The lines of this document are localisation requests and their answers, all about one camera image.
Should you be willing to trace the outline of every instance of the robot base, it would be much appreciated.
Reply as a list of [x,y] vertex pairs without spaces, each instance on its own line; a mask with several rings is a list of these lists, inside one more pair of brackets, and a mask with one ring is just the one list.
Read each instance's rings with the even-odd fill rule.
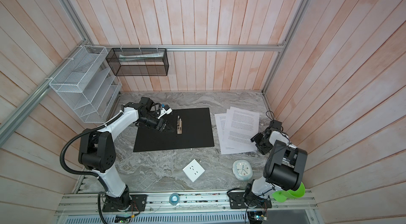
[[137,208],[140,212],[145,211],[145,204],[147,202],[147,196],[145,194],[141,195],[129,195],[128,186],[125,187],[125,190],[121,197],[113,198],[106,196],[106,200],[103,206],[103,212],[126,212],[133,210],[137,212]]
[[245,187],[245,192],[229,193],[231,209],[246,209],[247,207],[272,208],[271,200],[269,197],[267,199],[264,199],[252,193],[252,182],[247,184],[247,186]]

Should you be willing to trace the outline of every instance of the stack of papers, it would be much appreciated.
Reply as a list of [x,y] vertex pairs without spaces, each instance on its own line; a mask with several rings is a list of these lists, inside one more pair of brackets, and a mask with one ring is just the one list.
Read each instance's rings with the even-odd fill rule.
[[259,113],[231,107],[226,114],[215,114],[222,155],[256,152],[251,138],[258,133]]

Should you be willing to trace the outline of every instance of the gray marble table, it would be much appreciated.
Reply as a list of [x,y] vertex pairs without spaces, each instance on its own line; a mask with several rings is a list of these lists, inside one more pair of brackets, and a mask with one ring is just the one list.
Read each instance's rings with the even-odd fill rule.
[[[249,161],[253,178],[262,176],[267,155],[241,153],[221,155],[214,114],[226,113],[230,106],[260,113],[260,131],[269,124],[266,107],[259,92],[146,92],[125,93],[120,96],[119,106],[138,102],[142,96],[155,102],[168,104],[172,109],[209,107],[213,128],[214,147],[159,150],[134,153],[137,128],[129,126],[114,141],[117,152],[116,168],[130,191],[182,191],[227,190],[243,188],[246,182],[235,178],[232,164],[238,159]],[[194,183],[182,169],[196,159],[206,170]],[[99,192],[103,187],[93,176],[85,177],[79,193]]]

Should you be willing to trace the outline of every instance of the wooden wall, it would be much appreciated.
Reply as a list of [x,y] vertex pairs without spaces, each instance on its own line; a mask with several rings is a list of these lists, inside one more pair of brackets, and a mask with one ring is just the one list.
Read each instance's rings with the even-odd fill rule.
[[[100,45],[277,44],[301,0],[71,0]],[[167,77],[121,77],[124,91],[262,89],[276,52],[170,52]]]
[[326,223],[406,223],[405,20],[406,0],[312,0],[266,93]]
[[[0,123],[82,41],[58,0],[0,0]],[[2,222],[48,223],[77,176],[59,153],[86,125],[50,92],[0,149]],[[67,163],[81,170],[78,144]]]

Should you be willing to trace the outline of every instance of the green cup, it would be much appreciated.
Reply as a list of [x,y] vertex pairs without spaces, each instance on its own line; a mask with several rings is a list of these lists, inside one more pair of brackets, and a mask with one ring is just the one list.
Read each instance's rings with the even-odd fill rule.
[[272,193],[272,197],[278,202],[285,202],[287,198],[301,198],[305,194],[305,186],[303,183],[300,183],[299,189],[296,191],[276,191]]

